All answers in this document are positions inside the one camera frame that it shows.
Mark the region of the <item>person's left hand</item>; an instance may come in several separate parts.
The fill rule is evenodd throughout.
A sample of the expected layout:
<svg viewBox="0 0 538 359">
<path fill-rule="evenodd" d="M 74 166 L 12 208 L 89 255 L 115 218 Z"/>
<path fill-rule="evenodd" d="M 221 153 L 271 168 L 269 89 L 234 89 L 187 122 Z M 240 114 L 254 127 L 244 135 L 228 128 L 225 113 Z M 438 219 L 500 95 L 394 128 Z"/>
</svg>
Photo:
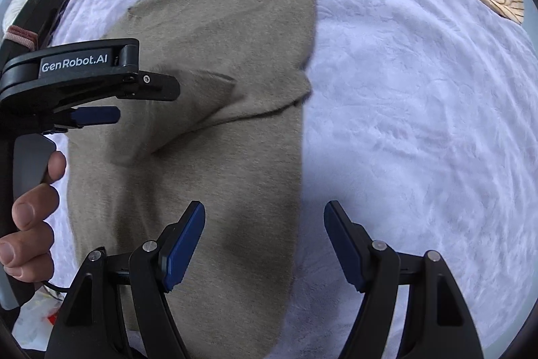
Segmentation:
<svg viewBox="0 0 538 359">
<path fill-rule="evenodd" d="M 66 168 L 63 153 L 53 152 L 43 181 L 13 204 L 16 231 L 1 238 L 1 264 L 18 281 L 39 283 L 53 277 L 55 267 L 50 250 L 55 236 L 46 219 L 59 207 L 59 193 L 53 184 L 63 178 Z"/>
</svg>

